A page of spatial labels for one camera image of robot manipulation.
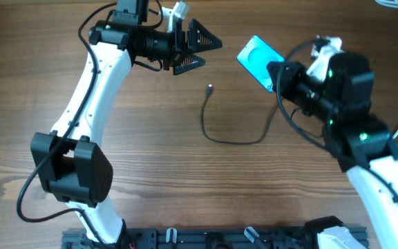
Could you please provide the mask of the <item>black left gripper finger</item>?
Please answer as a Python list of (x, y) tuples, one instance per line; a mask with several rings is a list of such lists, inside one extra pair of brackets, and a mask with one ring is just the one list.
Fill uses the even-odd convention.
[(180, 75), (191, 71), (193, 69), (200, 68), (206, 64), (205, 59), (195, 55), (190, 54), (187, 55), (184, 59), (181, 59), (178, 62), (175, 62), (173, 65), (173, 74)]
[(189, 22), (187, 47), (191, 53), (201, 53), (222, 48), (222, 41), (210, 33), (198, 20)]

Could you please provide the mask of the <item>light blue Galaxy smartphone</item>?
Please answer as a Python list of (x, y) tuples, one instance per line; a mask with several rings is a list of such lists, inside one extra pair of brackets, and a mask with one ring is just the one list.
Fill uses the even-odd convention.
[(274, 83), (267, 70), (270, 62), (284, 62), (284, 58), (259, 36), (254, 35), (236, 56), (243, 68), (269, 93)]

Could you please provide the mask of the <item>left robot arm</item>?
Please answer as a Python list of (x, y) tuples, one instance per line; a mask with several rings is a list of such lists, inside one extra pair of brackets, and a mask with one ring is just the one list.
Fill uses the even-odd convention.
[(115, 96), (133, 66), (175, 75), (205, 65), (200, 54), (222, 47), (217, 36), (192, 19), (182, 22), (186, 3), (159, 10), (159, 22), (148, 24), (147, 1), (117, 1), (106, 5), (108, 16), (83, 39), (88, 51), (78, 85), (65, 111), (48, 133), (36, 133), (30, 149), (32, 176), (43, 190), (76, 212), (86, 231), (81, 247), (134, 248), (135, 240), (113, 208), (109, 191), (113, 168), (102, 152), (102, 136)]

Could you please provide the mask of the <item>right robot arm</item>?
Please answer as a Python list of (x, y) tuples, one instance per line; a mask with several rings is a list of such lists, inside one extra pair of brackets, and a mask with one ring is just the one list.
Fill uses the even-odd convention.
[(328, 59), (322, 82), (298, 62), (269, 62), (278, 99), (322, 123), (321, 148), (337, 159), (368, 213), (382, 248), (398, 248), (398, 145), (385, 122), (370, 112), (375, 80), (357, 53)]

